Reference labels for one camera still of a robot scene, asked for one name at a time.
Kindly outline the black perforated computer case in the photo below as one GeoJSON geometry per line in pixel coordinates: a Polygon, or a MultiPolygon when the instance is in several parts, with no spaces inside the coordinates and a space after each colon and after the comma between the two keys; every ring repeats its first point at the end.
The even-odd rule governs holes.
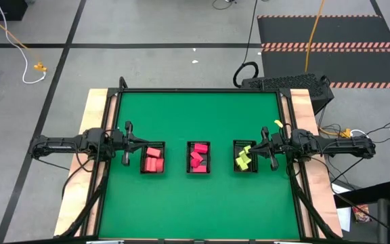
{"type": "Polygon", "coordinates": [[[314,114],[318,114],[334,99],[330,80],[325,75],[305,73],[287,77],[257,77],[244,79],[242,89],[266,91],[271,89],[306,89],[309,92],[314,114]]]}

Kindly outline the black mat with striped edge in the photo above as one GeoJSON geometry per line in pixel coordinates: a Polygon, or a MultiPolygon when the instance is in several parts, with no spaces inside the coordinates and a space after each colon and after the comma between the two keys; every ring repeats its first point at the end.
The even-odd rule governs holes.
{"type": "Polygon", "coordinates": [[[261,52],[266,77],[314,73],[329,78],[334,88],[390,89],[390,49],[266,48],[261,52]]]}
{"type": "Polygon", "coordinates": [[[390,30],[378,15],[259,15],[263,47],[390,48],[390,30]]]}

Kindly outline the wooden table side board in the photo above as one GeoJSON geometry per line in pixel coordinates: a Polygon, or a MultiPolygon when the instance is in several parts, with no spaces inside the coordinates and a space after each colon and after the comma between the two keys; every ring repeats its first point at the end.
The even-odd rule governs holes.
{"type": "MultiPolygon", "coordinates": [[[[104,126],[106,129],[112,127],[114,111],[116,108],[116,96],[108,95],[107,89],[90,89],[83,118],[79,131],[82,133],[92,127],[104,126]]],[[[80,154],[73,156],[70,164],[69,174],[72,176],[64,188],[64,196],[54,230],[54,235],[60,235],[66,231],[75,221],[87,202],[91,172],[81,169],[79,163],[84,163],[87,156],[80,154]]]]}
{"type": "MultiPolygon", "coordinates": [[[[295,122],[297,128],[310,131],[314,135],[318,134],[311,99],[306,89],[292,89],[290,98],[282,97],[282,105],[287,123],[295,122]]],[[[313,206],[332,231],[341,237],[343,233],[324,158],[316,155],[306,162],[305,173],[313,206]]]]}

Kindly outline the black plastic slotted basket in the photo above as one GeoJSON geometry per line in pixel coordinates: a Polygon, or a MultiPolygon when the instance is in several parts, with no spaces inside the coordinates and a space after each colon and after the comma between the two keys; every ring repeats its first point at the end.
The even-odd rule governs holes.
{"type": "Polygon", "coordinates": [[[191,161],[191,156],[190,156],[190,153],[192,151],[194,151],[194,144],[196,143],[200,143],[200,144],[206,144],[209,146],[209,150],[208,150],[208,153],[206,154],[202,154],[202,153],[199,153],[202,157],[203,157],[203,161],[200,162],[201,165],[206,165],[207,166],[207,173],[203,173],[203,174],[209,174],[210,171],[211,171],[211,149],[210,149],[210,142],[207,142],[207,141],[189,141],[187,142],[187,150],[186,150],[186,172],[188,174],[197,174],[197,173],[193,173],[192,172],[192,167],[190,165],[190,161],[191,161]]]}
{"type": "Polygon", "coordinates": [[[144,171],[145,161],[146,158],[148,157],[148,155],[146,154],[147,147],[161,149],[162,151],[161,159],[164,159],[164,171],[165,171],[165,142],[156,141],[156,142],[149,142],[147,146],[142,148],[141,159],[140,159],[140,173],[141,174],[162,174],[164,171],[161,173],[144,171]]]}
{"type": "Polygon", "coordinates": [[[233,141],[233,155],[234,155],[234,171],[243,173],[257,173],[258,172],[258,158],[253,154],[246,154],[245,157],[241,157],[244,160],[250,159],[249,168],[246,171],[241,171],[239,166],[235,162],[235,158],[240,157],[238,153],[244,150],[245,146],[254,146],[256,142],[254,140],[234,140],[233,141]]]}

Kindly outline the yellow power plug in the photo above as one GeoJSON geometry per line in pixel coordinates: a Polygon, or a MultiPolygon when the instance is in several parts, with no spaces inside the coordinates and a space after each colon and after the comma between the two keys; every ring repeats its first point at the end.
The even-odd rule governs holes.
{"type": "Polygon", "coordinates": [[[349,128],[346,128],[344,130],[336,130],[336,129],[330,128],[328,130],[328,128],[320,127],[318,129],[318,131],[323,133],[323,134],[326,134],[329,136],[336,136],[339,138],[350,138],[351,137],[351,130],[349,128]]]}

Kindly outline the black cabinet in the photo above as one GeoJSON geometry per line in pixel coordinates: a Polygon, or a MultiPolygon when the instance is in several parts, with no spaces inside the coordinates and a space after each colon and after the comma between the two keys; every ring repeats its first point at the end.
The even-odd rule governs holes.
{"type": "Polygon", "coordinates": [[[0,8],[2,9],[7,21],[21,21],[28,5],[25,0],[0,0],[0,8]]]}

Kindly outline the black desk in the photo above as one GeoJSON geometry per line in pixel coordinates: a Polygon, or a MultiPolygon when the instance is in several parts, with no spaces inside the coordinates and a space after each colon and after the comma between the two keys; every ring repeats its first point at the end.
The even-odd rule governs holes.
{"type": "Polygon", "coordinates": [[[390,201],[390,182],[334,195],[334,201],[337,208],[349,207],[349,202],[354,205],[363,205],[376,203],[380,199],[390,201]]]}

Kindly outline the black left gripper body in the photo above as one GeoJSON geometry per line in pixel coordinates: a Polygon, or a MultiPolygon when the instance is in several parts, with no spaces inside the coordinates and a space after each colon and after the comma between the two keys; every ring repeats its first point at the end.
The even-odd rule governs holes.
{"type": "Polygon", "coordinates": [[[130,153],[130,145],[129,145],[129,137],[131,135],[131,122],[125,122],[125,133],[123,133],[120,129],[115,129],[112,132],[112,146],[115,151],[122,150],[123,155],[121,159],[121,163],[123,165],[130,165],[129,153],[130,153]]]}

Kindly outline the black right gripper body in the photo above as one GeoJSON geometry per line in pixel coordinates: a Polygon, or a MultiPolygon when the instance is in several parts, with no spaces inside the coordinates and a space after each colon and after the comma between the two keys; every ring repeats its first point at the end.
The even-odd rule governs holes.
{"type": "Polygon", "coordinates": [[[279,133],[269,135],[269,130],[267,127],[262,127],[261,129],[262,140],[269,141],[269,152],[270,152],[270,168],[272,171],[276,171],[279,168],[279,162],[276,158],[276,154],[284,154],[288,148],[288,144],[282,138],[279,133]]]}

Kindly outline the colourful printed card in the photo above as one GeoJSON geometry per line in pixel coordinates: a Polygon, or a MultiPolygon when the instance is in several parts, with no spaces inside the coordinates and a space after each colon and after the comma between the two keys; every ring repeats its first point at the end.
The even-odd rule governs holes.
{"type": "Polygon", "coordinates": [[[354,219],[357,223],[366,223],[372,221],[371,217],[368,216],[370,213],[368,204],[357,205],[351,209],[353,211],[354,219]]]}

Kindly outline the white paper sheet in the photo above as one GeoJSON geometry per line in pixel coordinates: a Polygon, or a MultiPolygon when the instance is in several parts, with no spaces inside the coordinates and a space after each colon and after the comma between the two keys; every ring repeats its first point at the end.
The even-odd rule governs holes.
{"type": "MultiPolygon", "coordinates": [[[[331,184],[331,186],[334,193],[344,193],[349,191],[349,189],[336,184],[331,184]]],[[[337,208],[337,213],[338,213],[341,229],[346,232],[349,232],[351,226],[351,208],[350,207],[337,208]]]]}

